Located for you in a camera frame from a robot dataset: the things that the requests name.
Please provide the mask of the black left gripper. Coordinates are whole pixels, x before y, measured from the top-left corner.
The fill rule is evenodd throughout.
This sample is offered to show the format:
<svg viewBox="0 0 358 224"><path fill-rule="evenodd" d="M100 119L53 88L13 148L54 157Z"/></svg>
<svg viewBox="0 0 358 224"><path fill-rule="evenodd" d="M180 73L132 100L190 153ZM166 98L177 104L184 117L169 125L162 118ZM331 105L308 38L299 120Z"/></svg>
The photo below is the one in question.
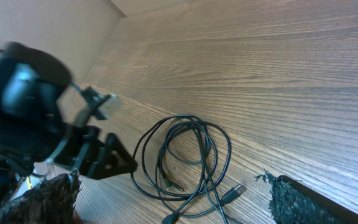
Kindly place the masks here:
<svg viewBox="0 0 358 224"><path fill-rule="evenodd" d="M106 141L101 142L99 133L96 126L69 125L63 139L45 161L71 171L78 170L81 175L95 180L135 172L137 163L118 136L109 133Z"/></svg>

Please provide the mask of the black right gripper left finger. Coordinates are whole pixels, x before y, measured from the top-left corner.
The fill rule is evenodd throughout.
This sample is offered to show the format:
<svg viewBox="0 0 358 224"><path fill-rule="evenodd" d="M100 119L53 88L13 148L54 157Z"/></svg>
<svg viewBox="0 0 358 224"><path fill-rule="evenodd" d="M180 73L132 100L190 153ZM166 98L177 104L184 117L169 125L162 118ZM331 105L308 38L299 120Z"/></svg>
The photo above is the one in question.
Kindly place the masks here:
<svg viewBox="0 0 358 224"><path fill-rule="evenodd" d="M80 173L73 170L43 180L0 208L0 224L73 224L81 191Z"/></svg>

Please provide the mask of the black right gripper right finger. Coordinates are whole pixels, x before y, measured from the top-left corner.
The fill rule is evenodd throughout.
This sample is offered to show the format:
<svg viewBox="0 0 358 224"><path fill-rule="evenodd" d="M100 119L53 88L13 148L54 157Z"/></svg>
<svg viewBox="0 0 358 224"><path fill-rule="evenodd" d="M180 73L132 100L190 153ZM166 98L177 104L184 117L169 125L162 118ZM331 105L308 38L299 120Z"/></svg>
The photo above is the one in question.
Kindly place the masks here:
<svg viewBox="0 0 358 224"><path fill-rule="evenodd" d="M270 184L268 203L272 219L279 224L358 224L358 213L287 175L265 170L255 177Z"/></svg>

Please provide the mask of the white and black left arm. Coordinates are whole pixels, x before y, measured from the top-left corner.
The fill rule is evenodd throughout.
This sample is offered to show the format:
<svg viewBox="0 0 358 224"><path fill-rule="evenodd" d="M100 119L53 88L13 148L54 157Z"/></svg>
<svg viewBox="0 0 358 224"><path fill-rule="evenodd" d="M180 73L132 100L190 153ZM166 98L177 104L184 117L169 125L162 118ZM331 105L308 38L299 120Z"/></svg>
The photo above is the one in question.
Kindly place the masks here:
<svg viewBox="0 0 358 224"><path fill-rule="evenodd" d="M112 95L81 90L85 106L73 122L63 120L58 99L71 83L69 69L46 52L18 42L0 50L0 190L16 175L31 175L36 162L96 180L137 169L115 134L101 141L99 128L89 125L105 119L101 107Z"/></svg>

